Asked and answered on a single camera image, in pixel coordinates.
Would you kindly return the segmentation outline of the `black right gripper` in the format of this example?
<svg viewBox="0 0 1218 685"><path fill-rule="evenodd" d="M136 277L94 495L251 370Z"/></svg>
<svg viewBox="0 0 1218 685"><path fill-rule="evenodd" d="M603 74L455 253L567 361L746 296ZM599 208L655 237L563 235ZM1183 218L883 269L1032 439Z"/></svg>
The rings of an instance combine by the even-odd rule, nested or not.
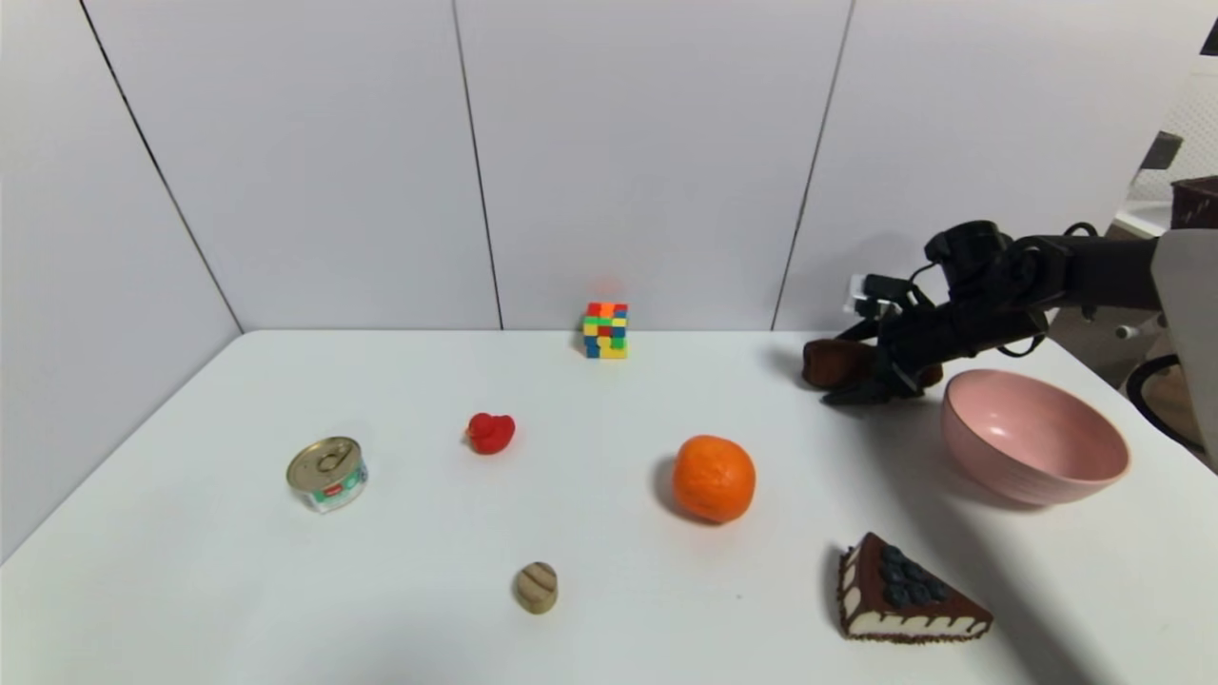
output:
<svg viewBox="0 0 1218 685"><path fill-rule="evenodd" d="M909 296L904 303L885 306L875 321L860 321L836 335L845 342L877 338L879 379L844 382L828 389L821 400L827 406L878 406L888 403L893 395L918 396L927 386L928 372L973 357L987 347L990 336L991 310L987 307Z"/></svg>

